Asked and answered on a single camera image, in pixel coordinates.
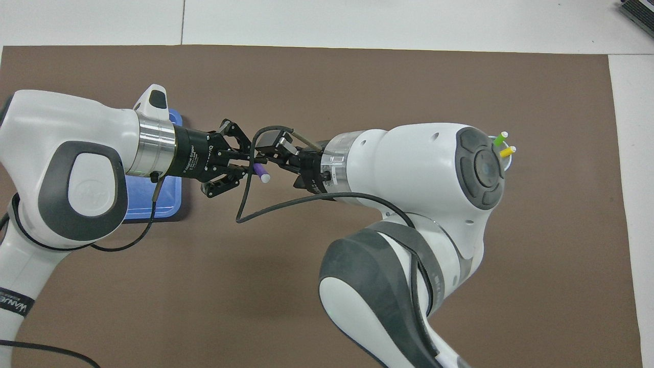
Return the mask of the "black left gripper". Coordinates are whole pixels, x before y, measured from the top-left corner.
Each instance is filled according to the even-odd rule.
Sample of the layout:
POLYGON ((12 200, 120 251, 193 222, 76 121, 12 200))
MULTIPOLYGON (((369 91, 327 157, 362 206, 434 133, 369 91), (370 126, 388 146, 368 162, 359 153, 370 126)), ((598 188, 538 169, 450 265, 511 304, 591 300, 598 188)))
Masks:
POLYGON ((208 198, 236 188, 247 174, 247 166, 229 166, 229 157, 253 155, 252 142, 232 120, 223 119, 217 132, 182 126, 174 126, 174 132, 174 176, 198 180, 208 198), (230 146, 226 137, 235 139, 238 147, 230 146))

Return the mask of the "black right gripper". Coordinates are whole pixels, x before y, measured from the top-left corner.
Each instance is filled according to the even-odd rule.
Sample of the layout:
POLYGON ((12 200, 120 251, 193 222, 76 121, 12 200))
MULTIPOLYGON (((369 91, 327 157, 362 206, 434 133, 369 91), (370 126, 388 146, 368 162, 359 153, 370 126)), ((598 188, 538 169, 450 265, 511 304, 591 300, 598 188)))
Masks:
POLYGON ((258 163, 274 164, 288 172, 297 172, 294 188, 315 195, 327 193, 325 182, 332 177, 321 169, 322 152, 313 148, 298 150, 293 145, 291 133, 282 130, 264 132, 255 144, 255 149, 259 152, 258 163))

